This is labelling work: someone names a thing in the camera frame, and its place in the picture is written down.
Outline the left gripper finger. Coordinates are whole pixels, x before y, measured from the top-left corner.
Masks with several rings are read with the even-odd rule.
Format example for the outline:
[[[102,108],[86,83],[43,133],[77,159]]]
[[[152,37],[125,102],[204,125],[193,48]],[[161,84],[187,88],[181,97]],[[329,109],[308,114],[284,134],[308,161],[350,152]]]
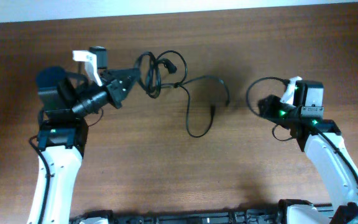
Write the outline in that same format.
[[[116,79],[117,80],[117,98],[118,100],[126,99],[127,95],[131,91],[132,87],[138,82],[138,80],[131,79]]]
[[[138,80],[140,77],[140,70],[138,68],[127,68],[115,70],[111,69],[107,71],[107,79],[131,79]]]

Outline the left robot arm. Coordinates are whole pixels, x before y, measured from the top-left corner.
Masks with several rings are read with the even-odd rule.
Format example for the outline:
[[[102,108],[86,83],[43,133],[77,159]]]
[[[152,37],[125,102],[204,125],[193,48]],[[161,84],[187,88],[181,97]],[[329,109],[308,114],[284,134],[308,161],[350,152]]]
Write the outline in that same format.
[[[62,67],[42,70],[35,81],[43,108],[39,131],[29,139],[39,174],[28,223],[68,223],[76,176],[85,153],[86,116],[110,104],[119,109],[140,78],[138,68],[104,70],[101,84]]]

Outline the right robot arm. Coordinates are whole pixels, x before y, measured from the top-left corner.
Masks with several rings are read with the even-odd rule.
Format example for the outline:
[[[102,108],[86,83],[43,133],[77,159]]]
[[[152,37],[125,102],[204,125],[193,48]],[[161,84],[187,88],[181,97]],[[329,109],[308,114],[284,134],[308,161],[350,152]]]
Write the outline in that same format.
[[[320,93],[270,95],[257,103],[259,116],[290,130],[323,180],[333,216],[306,200],[281,200],[280,223],[358,223],[358,168],[336,123],[323,119]]]

